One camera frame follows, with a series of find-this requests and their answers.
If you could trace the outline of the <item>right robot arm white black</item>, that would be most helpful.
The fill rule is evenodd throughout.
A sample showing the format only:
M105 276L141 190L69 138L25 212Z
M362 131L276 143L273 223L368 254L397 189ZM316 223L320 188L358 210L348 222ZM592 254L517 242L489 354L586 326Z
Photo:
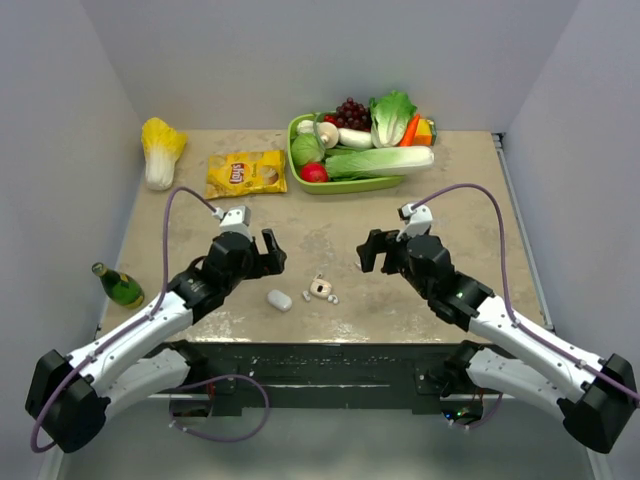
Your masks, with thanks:
M638 409L629 361L618 354L604 359L509 311L504 298L455 269L437 236L399 239L394 231L374 229L356 251L364 272L382 255L383 273L401 275L439 319L509 353L477 351L450 363L445 379L452 390L505 393L559 419L583 446L611 452Z

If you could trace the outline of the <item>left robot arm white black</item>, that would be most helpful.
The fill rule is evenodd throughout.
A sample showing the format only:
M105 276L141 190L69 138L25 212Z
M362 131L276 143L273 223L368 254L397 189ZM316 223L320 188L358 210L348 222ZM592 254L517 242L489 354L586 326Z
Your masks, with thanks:
M222 306L242 281L283 273L286 253L272 230L261 234L264 253L253 237L241 233L215 237L207 255L177 274L148 308L71 354L51 350L40 357L25 404L35 421L32 450L47 450L38 443L41 431L50 437L51 447L65 453L86 446L106 424L107 410L115 403L106 391L122 373Z

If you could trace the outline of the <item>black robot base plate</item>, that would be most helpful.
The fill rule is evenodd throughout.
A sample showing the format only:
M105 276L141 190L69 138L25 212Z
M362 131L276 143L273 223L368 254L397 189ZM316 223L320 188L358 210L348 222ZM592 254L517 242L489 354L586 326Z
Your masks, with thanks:
M381 409L475 420L497 393L465 372L479 346L460 344L167 343L187 359L196 404L179 415L249 409Z

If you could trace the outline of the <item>white earbud charging case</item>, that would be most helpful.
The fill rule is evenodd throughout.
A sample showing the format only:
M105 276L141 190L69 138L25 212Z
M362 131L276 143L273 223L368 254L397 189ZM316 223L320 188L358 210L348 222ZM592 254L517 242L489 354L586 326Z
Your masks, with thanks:
M280 312L288 312L292 306L292 299L280 290L271 290L266 296L267 302Z

